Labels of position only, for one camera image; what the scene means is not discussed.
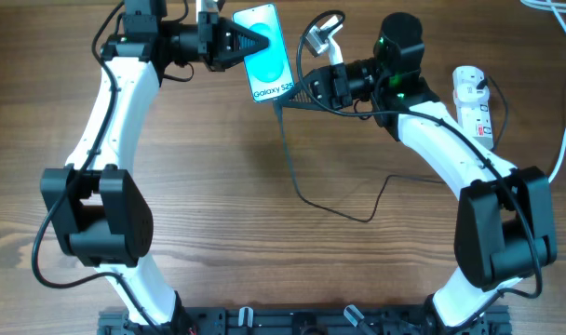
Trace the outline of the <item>smartphone with teal screen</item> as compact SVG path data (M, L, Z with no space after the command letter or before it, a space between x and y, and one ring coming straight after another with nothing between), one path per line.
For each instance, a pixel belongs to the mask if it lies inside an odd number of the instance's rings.
M277 99L294 87L279 16L273 3L238 10L233 22L266 37L266 49L244 58L249 90L255 102Z

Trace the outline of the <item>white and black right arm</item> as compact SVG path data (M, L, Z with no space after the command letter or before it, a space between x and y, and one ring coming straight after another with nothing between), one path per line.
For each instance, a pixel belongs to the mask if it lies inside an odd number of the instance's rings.
M457 198L454 236L457 267L421 308L416 329L455 334L487 325L488 311L506 294L517 294L528 277L558 254L550 185L537 167L518 168L487 149L450 116L421 74L422 23L396 12L382 22L373 55L345 63L333 36L340 10L325 11L304 29L298 48L330 55L330 64L298 72L293 90L275 104L284 108L347 115L354 101L371 104L371 118L412 149Z

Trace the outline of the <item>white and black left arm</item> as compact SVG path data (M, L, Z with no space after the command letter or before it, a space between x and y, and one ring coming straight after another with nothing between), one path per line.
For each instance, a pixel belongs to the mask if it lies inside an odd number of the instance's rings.
M61 251L106 278L126 311L101 332L195 334L176 290L150 252L154 219L132 177L142 125L170 65L201 62L213 72L268 48L266 36L221 16L222 3L200 1L196 21L171 20L163 1L122 1L99 29L91 52L101 84L86 129L61 168L40 181L47 215Z

